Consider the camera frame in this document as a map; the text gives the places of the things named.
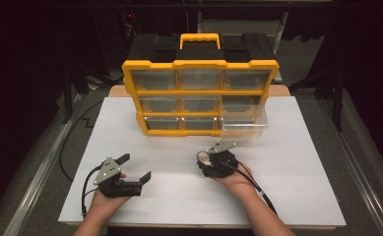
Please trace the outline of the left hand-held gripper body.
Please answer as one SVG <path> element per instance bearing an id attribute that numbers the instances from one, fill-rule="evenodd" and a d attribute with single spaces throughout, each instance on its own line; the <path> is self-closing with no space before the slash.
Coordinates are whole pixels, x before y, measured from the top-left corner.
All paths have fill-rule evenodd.
<path id="1" fill-rule="evenodd" d="M 94 184 L 107 198 L 140 196 L 144 185 L 142 181 L 125 181 L 121 177 L 120 164 L 112 157 L 104 161 Z"/>

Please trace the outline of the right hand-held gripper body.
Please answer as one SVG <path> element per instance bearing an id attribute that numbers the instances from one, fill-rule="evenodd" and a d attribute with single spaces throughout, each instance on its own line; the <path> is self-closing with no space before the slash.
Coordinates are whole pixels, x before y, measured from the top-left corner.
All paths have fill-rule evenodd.
<path id="1" fill-rule="evenodd" d="M 224 178 L 232 175 L 238 168 L 238 161 L 235 155 L 230 152 L 235 147 L 235 143 L 227 141 L 217 141 L 206 150 L 211 157 L 211 166 L 199 165 L 203 175 L 209 178 Z"/>

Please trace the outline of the transparent plastic drawer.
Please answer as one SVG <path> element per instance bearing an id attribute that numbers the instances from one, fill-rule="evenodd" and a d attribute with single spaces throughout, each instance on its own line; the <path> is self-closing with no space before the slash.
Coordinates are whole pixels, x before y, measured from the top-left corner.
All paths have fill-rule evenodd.
<path id="1" fill-rule="evenodd" d="M 258 139 L 269 127 L 263 105 L 224 105 L 221 137 L 229 140 Z"/>

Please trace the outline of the yellow and black organizer cabinet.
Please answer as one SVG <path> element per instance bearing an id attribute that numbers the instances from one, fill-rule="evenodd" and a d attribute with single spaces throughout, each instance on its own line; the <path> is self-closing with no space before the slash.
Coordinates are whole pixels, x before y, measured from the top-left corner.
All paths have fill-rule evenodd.
<path id="1" fill-rule="evenodd" d="M 277 76 L 280 65 L 277 59 L 252 59 L 249 62 L 227 62 L 224 47 L 217 33 L 184 33 L 180 36 L 159 36 L 138 34 L 133 40 L 127 59 L 122 64 L 123 82 L 136 107 L 136 120 L 143 133 L 148 136 L 213 136 L 221 137 L 221 132 L 147 132 L 138 121 L 138 96 L 134 91 L 131 73 L 136 70 L 265 70 L 269 73 L 266 85 L 266 101 L 270 86 Z"/>

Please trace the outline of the person's right hand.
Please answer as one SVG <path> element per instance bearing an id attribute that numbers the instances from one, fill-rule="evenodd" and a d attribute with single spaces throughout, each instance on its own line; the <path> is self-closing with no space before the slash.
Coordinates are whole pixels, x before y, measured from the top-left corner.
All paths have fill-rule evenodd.
<path id="1" fill-rule="evenodd" d="M 224 178 L 215 178 L 215 181 L 222 184 L 242 202 L 259 197 L 258 191 L 250 183 L 251 180 L 251 170 L 243 163 L 238 164 L 237 170 L 232 175 Z"/>

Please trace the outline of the person's left hand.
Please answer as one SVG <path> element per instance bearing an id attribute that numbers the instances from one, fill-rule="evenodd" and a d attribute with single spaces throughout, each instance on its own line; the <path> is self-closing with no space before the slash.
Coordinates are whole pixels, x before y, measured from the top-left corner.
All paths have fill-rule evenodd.
<path id="1" fill-rule="evenodd" d="M 87 216 L 101 220 L 109 220 L 130 197 L 108 198 L 100 190 L 96 190 Z"/>

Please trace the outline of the white board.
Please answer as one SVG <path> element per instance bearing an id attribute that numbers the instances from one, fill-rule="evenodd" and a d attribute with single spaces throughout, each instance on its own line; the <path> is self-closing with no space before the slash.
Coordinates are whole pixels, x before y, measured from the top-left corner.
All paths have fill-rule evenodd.
<path id="1" fill-rule="evenodd" d="M 129 153 L 121 167 L 131 180 L 149 171 L 151 180 L 142 194 L 128 201 L 112 224 L 136 226 L 245 227 L 247 218 L 239 202 L 219 183 L 205 177 L 196 155 L 215 143 L 213 137 L 148 137 L 136 123 L 135 107 L 127 97 L 108 97 L 96 119 L 92 135 L 59 219 L 82 221 L 81 195 L 91 189 L 91 170 L 107 157 Z M 255 180 L 272 201 L 278 216 L 291 227 L 341 227 L 346 221 L 310 138 L 296 99 L 268 99 L 269 127 L 260 138 L 232 149 L 248 165 Z"/>

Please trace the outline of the black metal stand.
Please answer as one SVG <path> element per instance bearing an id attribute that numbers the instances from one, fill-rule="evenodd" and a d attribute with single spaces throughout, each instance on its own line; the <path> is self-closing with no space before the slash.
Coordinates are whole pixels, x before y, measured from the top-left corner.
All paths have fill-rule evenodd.
<path id="1" fill-rule="evenodd" d="M 315 88 L 316 99 L 333 98 L 332 120 L 337 130 L 342 128 L 342 108 L 344 90 L 344 68 L 340 63 L 334 62 L 325 66 L 318 72 L 309 74 L 305 79 L 291 85 L 290 92 L 301 88 Z"/>
<path id="2" fill-rule="evenodd" d="M 75 112 L 75 98 L 73 97 L 72 89 L 74 89 L 79 95 L 87 95 L 91 90 L 90 85 L 105 85 L 111 87 L 116 85 L 116 81 L 112 80 L 109 76 L 101 75 L 83 65 L 74 63 L 67 63 L 63 67 L 62 79 L 64 98 L 64 124 L 69 122 L 70 117 Z"/>

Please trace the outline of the grid of clear bins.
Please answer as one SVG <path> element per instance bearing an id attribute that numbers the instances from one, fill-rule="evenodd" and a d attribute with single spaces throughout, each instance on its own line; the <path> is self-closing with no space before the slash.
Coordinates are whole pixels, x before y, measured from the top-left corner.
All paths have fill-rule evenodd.
<path id="1" fill-rule="evenodd" d="M 224 105 L 263 105 L 265 70 L 136 70 L 138 121 L 147 132 L 220 132 Z"/>

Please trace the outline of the metal floor rail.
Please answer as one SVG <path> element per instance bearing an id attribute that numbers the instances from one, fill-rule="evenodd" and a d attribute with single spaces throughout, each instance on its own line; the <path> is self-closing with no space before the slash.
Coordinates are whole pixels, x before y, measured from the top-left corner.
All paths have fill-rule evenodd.
<path id="1" fill-rule="evenodd" d="M 73 127 L 75 116 L 79 114 L 85 100 L 86 97 L 79 94 L 70 98 L 72 111 L 66 117 L 63 107 L 65 99 L 59 96 L 58 102 L 63 110 L 58 112 L 35 142 L 6 192 L 3 207 L 10 212 L 10 218 L 5 220 L 7 225 L 1 236 L 20 236 L 23 232 L 57 161 L 58 152 L 62 149 L 63 142 Z"/>
<path id="2" fill-rule="evenodd" d="M 366 176 L 361 169 L 345 135 L 339 131 L 335 125 L 331 106 L 324 100 L 318 100 L 318 105 L 332 128 L 332 131 L 338 140 L 339 146 L 343 150 L 344 160 L 347 163 L 351 177 L 367 207 L 367 211 L 370 213 L 380 235 L 383 236 L 383 207 L 381 202 L 377 197 L 376 192 L 372 189 L 370 183 L 366 179 Z"/>

